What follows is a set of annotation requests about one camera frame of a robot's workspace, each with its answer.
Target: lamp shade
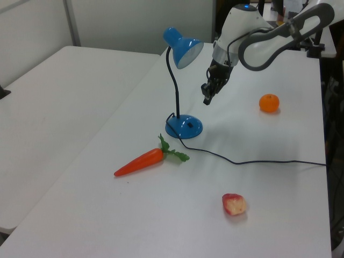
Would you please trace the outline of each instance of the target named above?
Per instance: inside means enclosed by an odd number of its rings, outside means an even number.
[[[173,27],[165,30],[163,39],[172,48],[173,60],[178,69],[183,69],[192,63],[203,48],[203,42],[198,39],[184,38]]]

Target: lamp base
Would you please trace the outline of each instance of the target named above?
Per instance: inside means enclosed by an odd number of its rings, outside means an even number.
[[[188,114],[181,114],[179,118],[172,117],[168,120],[168,123],[181,139],[190,139],[196,137],[203,130],[201,121]],[[168,124],[166,124],[165,130],[172,137],[178,138]]]

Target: black clamp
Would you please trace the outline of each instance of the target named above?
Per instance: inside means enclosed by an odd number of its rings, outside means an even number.
[[[0,86],[0,99],[6,97],[8,94],[10,94],[11,92],[9,90],[4,90],[1,86]]]

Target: white wall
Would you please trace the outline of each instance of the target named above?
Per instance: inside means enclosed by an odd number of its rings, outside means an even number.
[[[161,54],[167,27],[212,40],[215,0],[69,0],[83,47]]]
[[[29,0],[0,13],[0,85],[9,85],[70,45],[62,0]]]

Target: blue desk lamp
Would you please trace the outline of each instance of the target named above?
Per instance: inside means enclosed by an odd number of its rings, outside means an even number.
[[[169,62],[169,54],[173,49],[173,59],[178,69],[183,69],[188,66],[198,56],[203,48],[203,42],[197,39],[184,38],[175,28],[171,27],[165,30],[163,38],[169,45],[166,52],[166,64],[168,71],[172,77],[174,87],[176,89],[176,108],[177,114],[168,120],[169,125],[165,126],[166,132],[174,138],[189,139],[198,136],[203,129],[202,123],[193,116],[188,114],[180,115],[179,111],[179,91],[176,79],[171,70]]]

